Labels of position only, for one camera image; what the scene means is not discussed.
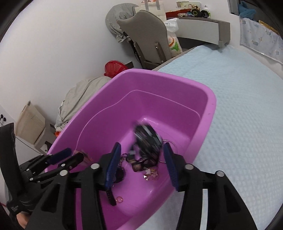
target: blue stuffed toy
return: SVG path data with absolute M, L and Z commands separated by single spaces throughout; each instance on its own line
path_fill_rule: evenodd
M 256 10 L 249 9 L 244 1 L 241 1 L 241 4 L 238 5 L 238 10 L 239 10 L 239 16 L 241 18 L 249 18 L 251 20 L 254 19 Z

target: blue bedspread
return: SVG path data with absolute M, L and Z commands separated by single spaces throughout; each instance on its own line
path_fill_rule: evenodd
M 224 171 L 264 230 L 283 203 L 283 80 L 232 46 L 198 46 L 159 71 L 215 93 L 215 115 L 194 164 Z M 175 229 L 182 196 L 174 193 L 139 229 Z

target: toy wheel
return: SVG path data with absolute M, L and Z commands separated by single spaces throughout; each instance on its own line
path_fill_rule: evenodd
M 195 17 L 200 17 L 200 11 L 197 9 L 192 9 L 191 13 Z
M 209 17 L 209 13 L 206 10 L 202 10 L 200 13 L 201 13 L 201 16 L 203 18 L 208 18 Z

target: black cable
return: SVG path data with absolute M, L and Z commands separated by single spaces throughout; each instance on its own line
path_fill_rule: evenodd
M 20 142 L 22 142 L 25 146 L 27 146 L 27 147 L 29 147 L 30 149 L 32 149 L 33 151 L 35 151 L 35 152 L 37 152 L 35 149 L 33 149 L 32 147 L 30 147 L 30 146 L 28 146 L 26 143 L 24 143 L 22 140 L 20 140 L 17 136 L 15 136 Z

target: red basket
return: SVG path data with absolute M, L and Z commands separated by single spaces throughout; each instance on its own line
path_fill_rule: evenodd
M 119 61 L 109 61 L 105 65 L 105 74 L 104 76 L 108 77 L 115 77 L 118 73 L 123 72 L 124 70 L 128 69 L 123 63 Z

